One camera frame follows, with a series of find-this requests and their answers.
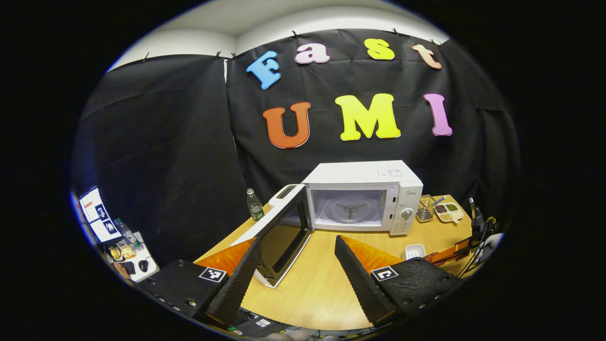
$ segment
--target foam letter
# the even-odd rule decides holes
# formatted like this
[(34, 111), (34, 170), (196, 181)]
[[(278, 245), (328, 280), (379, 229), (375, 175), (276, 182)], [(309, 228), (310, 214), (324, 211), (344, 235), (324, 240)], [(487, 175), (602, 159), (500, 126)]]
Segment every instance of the foam letter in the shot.
[(330, 56), (326, 54), (326, 46), (318, 43), (305, 44), (297, 47), (298, 53), (295, 56), (295, 61), (299, 64), (309, 64), (311, 62), (327, 62)]
[(308, 102), (295, 103), (290, 106), (297, 117), (297, 134), (288, 137), (284, 135), (284, 127), (282, 125), (282, 115), (284, 108), (267, 109), (263, 113), (263, 117), (267, 121), (267, 134), (270, 142), (278, 148), (296, 148), (307, 142), (309, 138), (309, 119), (307, 118), (307, 109), (311, 108)]
[(375, 125), (379, 122), (377, 137), (394, 138), (400, 137), (400, 130), (396, 127), (396, 119), (391, 107), (393, 96), (388, 93), (377, 93), (370, 103), (370, 109), (366, 110), (360, 101), (351, 95), (335, 98), (335, 103), (341, 106), (343, 111), (343, 141), (360, 139), (360, 133), (356, 130), (356, 122), (367, 138), (373, 135)]
[(425, 48), (425, 46), (423, 46), (421, 44), (416, 44), (415, 46), (413, 46), (413, 50), (419, 52), (419, 54), (421, 55), (421, 58), (423, 58), (423, 60), (427, 63), (427, 65), (431, 66), (434, 69), (438, 69), (438, 70), (442, 68), (442, 64), (433, 60), (433, 57), (432, 57), (433, 52), (430, 50), (427, 50)]
[(396, 54), (389, 49), (389, 44), (383, 39), (366, 39), (364, 45), (368, 47), (368, 54), (374, 59), (393, 59)]
[(444, 96), (437, 93), (426, 93), (423, 98), (429, 102), (433, 113), (433, 129), (431, 130), (433, 134), (436, 136), (452, 135), (453, 129), (448, 125), (446, 111), (444, 110)]
[(278, 63), (269, 58), (274, 58), (278, 54), (274, 51), (267, 51), (264, 55), (262, 55), (259, 59), (254, 61), (246, 68), (246, 72), (252, 72), (259, 78), (261, 81), (261, 89), (265, 90), (270, 85), (275, 83), (280, 78), (280, 73), (272, 73), (270, 70), (277, 70), (279, 65)]

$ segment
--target white microwave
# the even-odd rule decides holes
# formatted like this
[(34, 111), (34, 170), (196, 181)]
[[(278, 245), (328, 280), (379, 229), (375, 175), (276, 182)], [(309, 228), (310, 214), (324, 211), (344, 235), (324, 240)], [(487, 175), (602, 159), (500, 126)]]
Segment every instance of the white microwave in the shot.
[(401, 160), (321, 163), (301, 184), (278, 191), (271, 210), (231, 245), (262, 238), (255, 277), (275, 288), (315, 229), (408, 234), (422, 190)]

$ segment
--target black curtain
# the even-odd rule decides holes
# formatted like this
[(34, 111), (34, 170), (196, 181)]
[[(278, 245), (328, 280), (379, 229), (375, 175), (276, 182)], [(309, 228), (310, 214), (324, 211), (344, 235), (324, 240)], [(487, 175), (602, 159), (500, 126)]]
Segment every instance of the black curtain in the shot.
[(105, 74), (75, 136), (73, 188), (97, 185), (160, 266), (195, 260), (247, 219), (224, 62), (172, 55)]
[[(366, 39), (383, 39), (395, 53), (375, 60)], [(330, 60), (298, 64), (297, 47), (320, 43)], [(441, 69), (430, 67), (411, 47), (433, 52)], [(262, 90), (247, 67), (274, 51), (281, 77)], [(341, 107), (335, 98), (355, 96), (366, 109), (378, 93), (393, 95), (393, 113), (401, 136), (342, 141)], [(450, 136), (432, 133), (434, 120), (426, 93), (444, 100)], [(454, 41), (436, 45), (423, 39), (380, 30), (326, 30), (284, 38), (228, 61), (227, 97), (231, 128), (247, 184), (267, 202), (281, 187), (301, 182), (318, 163), (403, 160), (423, 181), (424, 194), (451, 194), (469, 212), (474, 197), (486, 214), (504, 218), (519, 167), (511, 118), (500, 93), (480, 67)], [(310, 135), (301, 146), (278, 148), (268, 138), (265, 110), (282, 107), (284, 134), (297, 133), (294, 103), (309, 102)]]

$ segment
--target metal utensil holder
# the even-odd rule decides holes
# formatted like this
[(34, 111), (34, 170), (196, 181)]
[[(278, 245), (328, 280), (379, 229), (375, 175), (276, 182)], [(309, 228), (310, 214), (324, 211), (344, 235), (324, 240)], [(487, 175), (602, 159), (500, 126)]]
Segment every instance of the metal utensil holder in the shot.
[(431, 195), (421, 195), (419, 200), (419, 208), (417, 209), (416, 218), (420, 223), (426, 223), (433, 219), (436, 207), (432, 206), (436, 202)]

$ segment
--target yellow letter m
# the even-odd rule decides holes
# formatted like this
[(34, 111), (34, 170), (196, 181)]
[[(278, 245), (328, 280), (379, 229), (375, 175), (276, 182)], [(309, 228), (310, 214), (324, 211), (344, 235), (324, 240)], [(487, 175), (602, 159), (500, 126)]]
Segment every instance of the yellow letter m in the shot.
[(377, 121), (377, 137), (394, 138), (400, 137), (400, 130), (396, 127), (391, 103), (393, 96), (388, 93), (377, 93), (370, 103), (370, 109), (366, 110), (360, 101), (351, 95), (335, 98), (335, 103), (341, 106), (343, 111), (343, 141), (360, 139), (360, 133), (356, 130), (356, 122), (367, 138), (373, 136)]

